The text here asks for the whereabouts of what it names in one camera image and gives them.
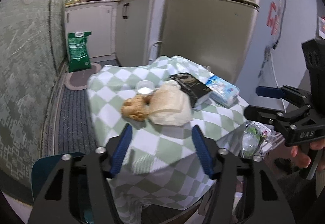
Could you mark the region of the right hand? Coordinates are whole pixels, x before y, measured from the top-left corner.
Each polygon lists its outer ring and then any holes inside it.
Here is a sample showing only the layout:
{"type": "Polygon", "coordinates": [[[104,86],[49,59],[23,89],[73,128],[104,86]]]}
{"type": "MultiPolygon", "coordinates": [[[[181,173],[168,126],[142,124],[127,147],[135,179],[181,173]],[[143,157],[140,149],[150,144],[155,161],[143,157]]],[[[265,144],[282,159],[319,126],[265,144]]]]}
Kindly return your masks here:
{"type": "MultiPolygon", "coordinates": [[[[318,139],[310,143],[310,149],[312,150],[323,150],[325,147],[325,141],[323,139],[318,139]]],[[[294,163],[299,168],[307,168],[311,163],[311,159],[301,150],[299,146],[293,146],[291,149],[291,156],[294,159],[294,163]]],[[[318,171],[324,170],[324,155],[320,159],[317,167],[318,171]]]]}

